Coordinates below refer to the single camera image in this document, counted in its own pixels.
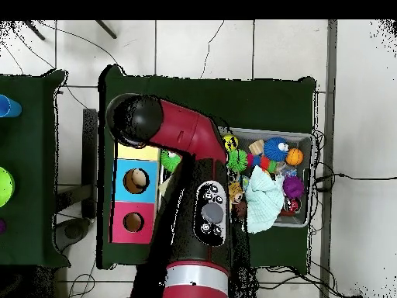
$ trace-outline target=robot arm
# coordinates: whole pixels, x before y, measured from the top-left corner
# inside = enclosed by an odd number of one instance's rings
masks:
[[[227,298],[227,152],[213,121],[157,97],[136,94],[113,99],[106,120],[116,142],[148,144],[183,155],[172,201],[159,219],[148,262],[138,269],[132,297],[134,290],[143,296],[150,289],[143,286],[151,277],[162,298]],[[161,278],[165,283],[158,288]]]

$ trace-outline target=shape sorter box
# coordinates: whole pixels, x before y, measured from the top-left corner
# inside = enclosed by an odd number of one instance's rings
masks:
[[[149,244],[153,234],[156,216],[157,180],[160,150],[146,146],[137,150],[118,145],[115,209],[112,221],[112,243]],[[144,170],[149,176],[149,185],[140,194],[132,194],[123,184],[124,175],[134,168]],[[128,213],[138,213],[143,218],[142,229],[130,232],[124,227],[124,217]]]

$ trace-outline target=blue toy ball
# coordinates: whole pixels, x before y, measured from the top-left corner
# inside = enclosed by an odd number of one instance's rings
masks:
[[[273,137],[264,143],[264,156],[270,160],[284,161],[288,155],[287,141],[281,137]]]

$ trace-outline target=orange ball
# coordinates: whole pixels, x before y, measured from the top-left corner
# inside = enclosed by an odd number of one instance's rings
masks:
[[[303,161],[303,152],[298,148],[292,148],[288,151],[288,155],[285,158],[285,162],[289,165],[300,165]]]

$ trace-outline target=green table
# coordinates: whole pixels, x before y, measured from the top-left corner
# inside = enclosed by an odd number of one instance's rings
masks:
[[[145,244],[108,242],[114,142],[105,128],[104,118],[107,105],[117,95],[127,92],[156,95],[204,114],[222,117],[231,127],[298,133],[311,133],[312,130],[316,88],[312,78],[237,81],[133,77],[125,76],[114,65],[102,72],[100,88],[104,88],[99,111],[99,149],[104,150],[99,154],[104,165],[104,209],[102,225],[101,220],[98,222],[98,251],[102,249],[100,260],[106,269],[113,263],[143,264],[150,250],[150,245]],[[307,227],[272,227],[259,234],[251,234],[251,265],[289,265],[306,273],[307,234]]]
[[[20,116],[0,119],[0,166],[16,181],[14,196],[0,208],[7,223],[0,235],[0,265],[69,265],[55,249],[52,235],[54,93],[64,78],[64,71],[42,77],[0,76],[0,94],[22,106]]]

